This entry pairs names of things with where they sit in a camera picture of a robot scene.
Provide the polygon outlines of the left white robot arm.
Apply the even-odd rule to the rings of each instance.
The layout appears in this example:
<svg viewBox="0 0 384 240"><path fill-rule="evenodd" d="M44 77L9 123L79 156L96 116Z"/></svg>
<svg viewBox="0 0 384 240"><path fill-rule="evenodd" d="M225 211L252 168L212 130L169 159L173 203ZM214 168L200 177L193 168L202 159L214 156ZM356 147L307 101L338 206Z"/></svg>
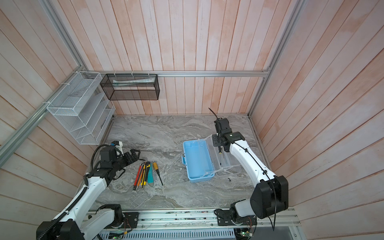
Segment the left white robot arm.
<svg viewBox="0 0 384 240"><path fill-rule="evenodd" d="M122 152L122 143L112 142L100 145L91 158L91 170L83 176L84 185L71 202L49 222L42 222L37 231L38 240L92 240L105 227L118 229L128 226L121 205L105 204L88 219L84 218L98 196L119 179L117 172L140 160L141 151L131 149Z"/></svg>

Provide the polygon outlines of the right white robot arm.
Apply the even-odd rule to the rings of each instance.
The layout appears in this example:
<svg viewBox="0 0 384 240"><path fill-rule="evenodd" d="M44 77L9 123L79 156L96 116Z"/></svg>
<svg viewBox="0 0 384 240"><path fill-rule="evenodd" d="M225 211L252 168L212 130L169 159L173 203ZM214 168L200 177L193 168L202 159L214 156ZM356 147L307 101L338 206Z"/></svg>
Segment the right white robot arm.
<svg viewBox="0 0 384 240"><path fill-rule="evenodd" d="M255 216L259 219L275 217L289 208L289 183L284 176L273 173L252 151L240 132L233 132L228 119L214 121L216 134L212 135L213 146L230 153L246 170L254 191L249 199L231 204L228 211L218 213L218 218L229 219L234 224Z"/></svg>

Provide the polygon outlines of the light blue plastic tool box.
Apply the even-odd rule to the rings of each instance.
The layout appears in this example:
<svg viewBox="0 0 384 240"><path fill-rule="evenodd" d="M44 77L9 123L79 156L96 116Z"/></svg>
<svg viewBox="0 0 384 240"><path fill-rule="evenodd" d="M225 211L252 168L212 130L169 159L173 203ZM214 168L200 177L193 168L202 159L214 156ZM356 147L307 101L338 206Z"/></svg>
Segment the light blue plastic tool box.
<svg viewBox="0 0 384 240"><path fill-rule="evenodd" d="M191 183L209 181L213 177L226 177L241 173L237 159L213 146L212 136L183 142L182 163L186 166Z"/></svg>

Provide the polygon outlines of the black yellow handled screwdriver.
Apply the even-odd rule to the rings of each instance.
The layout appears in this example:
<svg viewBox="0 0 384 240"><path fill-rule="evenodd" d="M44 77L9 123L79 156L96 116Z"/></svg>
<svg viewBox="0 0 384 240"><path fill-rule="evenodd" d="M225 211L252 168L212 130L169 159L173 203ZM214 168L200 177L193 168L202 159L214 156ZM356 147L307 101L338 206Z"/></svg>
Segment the black yellow handled screwdriver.
<svg viewBox="0 0 384 240"><path fill-rule="evenodd" d="M219 163L219 166L222 165L222 158L223 158L222 147L219 146L218 147L218 163Z"/></svg>

